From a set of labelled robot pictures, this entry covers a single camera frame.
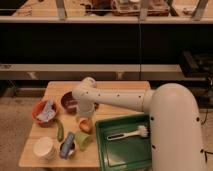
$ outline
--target green cucumber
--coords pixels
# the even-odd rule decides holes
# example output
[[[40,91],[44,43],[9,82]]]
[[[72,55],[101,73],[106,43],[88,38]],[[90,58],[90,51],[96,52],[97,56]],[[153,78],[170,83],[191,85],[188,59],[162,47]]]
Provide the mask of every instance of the green cucumber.
[[[58,125],[57,140],[58,142],[61,142],[64,139],[64,127],[59,119],[54,119],[54,121]]]

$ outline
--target white container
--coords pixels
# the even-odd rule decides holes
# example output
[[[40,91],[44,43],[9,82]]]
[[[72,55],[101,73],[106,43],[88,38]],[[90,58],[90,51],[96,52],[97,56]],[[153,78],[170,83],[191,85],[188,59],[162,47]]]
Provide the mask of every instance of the white container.
[[[50,137],[42,137],[38,139],[34,145],[33,152],[41,159],[52,159],[55,156],[53,140]]]

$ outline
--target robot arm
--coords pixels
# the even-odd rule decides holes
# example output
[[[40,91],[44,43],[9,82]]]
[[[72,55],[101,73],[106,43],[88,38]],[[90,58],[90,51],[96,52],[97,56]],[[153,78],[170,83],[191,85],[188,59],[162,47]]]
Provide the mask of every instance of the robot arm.
[[[77,112],[91,117],[94,102],[148,112],[153,171],[206,171],[199,110],[194,96],[178,84],[152,90],[101,90],[92,78],[73,91]]]

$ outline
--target cleaning brush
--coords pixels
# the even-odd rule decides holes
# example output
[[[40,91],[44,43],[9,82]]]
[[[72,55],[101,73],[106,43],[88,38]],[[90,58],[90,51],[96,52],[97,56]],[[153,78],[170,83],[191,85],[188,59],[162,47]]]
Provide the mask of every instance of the cleaning brush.
[[[107,137],[107,140],[112,141],[112,140],[118,140],[118,139],[123,139],[131,136],[141,136],[141,137],[148,137],[148,130],[147,127],[144,125],[139,125],[138,129],[133,132],[126,132],[126,133],[118,133],[118,134],[113,134]]]

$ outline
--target green tray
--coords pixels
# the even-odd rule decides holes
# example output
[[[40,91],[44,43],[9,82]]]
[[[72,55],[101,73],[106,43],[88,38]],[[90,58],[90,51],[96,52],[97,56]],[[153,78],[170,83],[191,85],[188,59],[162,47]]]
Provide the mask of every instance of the green tray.
[[[126,171],[152,165],[150,138],[140,136],[108,141],[107,136],[137,130],[138,125],[149,128],[148,115],[131,115],[97,121],[96,136],[102,171]]]

